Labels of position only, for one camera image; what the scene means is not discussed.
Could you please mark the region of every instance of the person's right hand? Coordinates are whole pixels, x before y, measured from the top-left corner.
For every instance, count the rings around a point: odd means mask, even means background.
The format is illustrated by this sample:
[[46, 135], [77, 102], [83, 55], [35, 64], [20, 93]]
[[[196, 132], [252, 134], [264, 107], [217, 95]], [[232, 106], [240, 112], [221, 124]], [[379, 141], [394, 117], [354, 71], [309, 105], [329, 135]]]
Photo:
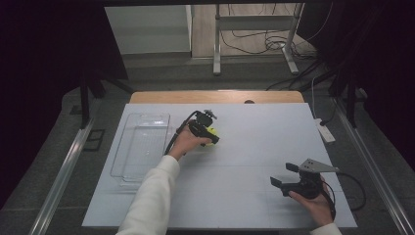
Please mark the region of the person's right hand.
[[[327, 186], [324, 183], [323, 188], [328, 193]], [[319, 227], [333, 222], [329, 203], [322, 194], [318, 195], [317, 198], [311, 200], [293, 191], [290, 191], [289, 194], [290, 197], [308, 209], [311, 217]]]

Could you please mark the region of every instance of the person's left hand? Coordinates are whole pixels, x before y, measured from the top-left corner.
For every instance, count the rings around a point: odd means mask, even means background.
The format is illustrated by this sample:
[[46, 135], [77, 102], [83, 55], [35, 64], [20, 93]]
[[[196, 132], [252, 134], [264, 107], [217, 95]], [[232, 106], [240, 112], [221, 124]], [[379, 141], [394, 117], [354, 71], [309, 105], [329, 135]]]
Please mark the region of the person's left hand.
[[179, 136], [177, 136], [177, 139], [168, 154], [179, 161], [183, 155], [193, 150], [198, 145], [209, 143], [211, 143], [209, 138], [196, 137], [190, 131], [189, 126], [186, 125], [180, 132]]

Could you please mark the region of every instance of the gray floor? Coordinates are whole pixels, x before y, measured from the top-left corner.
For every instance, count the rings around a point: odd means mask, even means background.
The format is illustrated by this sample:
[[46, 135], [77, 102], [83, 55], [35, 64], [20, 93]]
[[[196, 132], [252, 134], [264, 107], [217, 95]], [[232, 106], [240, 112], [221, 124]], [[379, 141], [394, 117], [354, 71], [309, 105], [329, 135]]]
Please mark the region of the gray floor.
[[[247, 89], [265, 90], [274, 82], [292, 78], [287, 65], [280, 57], [224, 58], [222, 76], [212, 75], [211, 60], [180, 58], [133, 58], [125, 59], [129, 80], [124, 83], [139, 90], [217, 90]], [[299, 62], [304, 70], [309, 62]], [[312, 79], [314, 74], [303, 82]], [[285, 88], [288, 83], [273, 87]], [[318, 118], [331, 116], [335, 105], [327, 94], [331, 80], [314, 87], [314, 106], [312, 92], [302, 95], [314, 107]], [[58, 205], [46, 234], [114, 234], [115, 229], [93, 229], [80, 226], [94, 193], [123, 107], [129, 94], [104, 81], [107, 95], [102, 99], [94, 130], [105, 129], [101, 147], [95, 141], [86, 143], [73, 171], [68, 187]], [[0, 211], [0, 234], [27, 234], [46, 195], [59, 171], [69, 147], [80, 126], [79, 92], [73, 90], [63, 100], [62, 112], [40, 150], [33, 165], [26, 173], [18, 188]], [[415, 175], [388, 139], [367, 116], [362, 104], [356, 106], [356, 123], [367, 146], [376, 158], [380, 169], [405, 208], [412, 223], [415, 218]], [[372, 183], [356, 149], [346, 134], [338, 115], [327, 126], [337, 139], [335, 144], [327, 145], [332, 163], [341, 170], [354, 175], [364, 185], [367, 204], [354, 212], [358, 229], [343, 230], [344, 234], [400, 234], [390, 216], [388, 208]], [[341, 178], [349, 205], [360, 204], [362, 195], [358, 188], [346, 178]], [[169, 231], [168, 234], [276, 234], [277, 232], [206, 232]], [[301, 231], [280, 231], [280, 234], [307, 234]]]

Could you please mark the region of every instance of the wooden edge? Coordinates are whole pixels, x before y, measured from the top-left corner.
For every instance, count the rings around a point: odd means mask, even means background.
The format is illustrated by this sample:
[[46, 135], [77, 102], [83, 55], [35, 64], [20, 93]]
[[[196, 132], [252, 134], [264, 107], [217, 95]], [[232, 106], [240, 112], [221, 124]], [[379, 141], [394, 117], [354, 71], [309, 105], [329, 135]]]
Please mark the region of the wooden edge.
[[130, 104], [244, 104], [304, 103], [298, 91], [139, 91]]

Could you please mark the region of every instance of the white wall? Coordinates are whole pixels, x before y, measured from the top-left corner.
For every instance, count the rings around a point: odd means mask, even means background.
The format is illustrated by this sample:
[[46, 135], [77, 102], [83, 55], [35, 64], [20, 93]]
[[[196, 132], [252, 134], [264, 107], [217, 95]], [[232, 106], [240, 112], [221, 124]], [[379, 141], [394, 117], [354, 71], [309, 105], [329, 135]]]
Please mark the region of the white wall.
[[186, 6], [107, 7], [121, 54], [190, 52]]

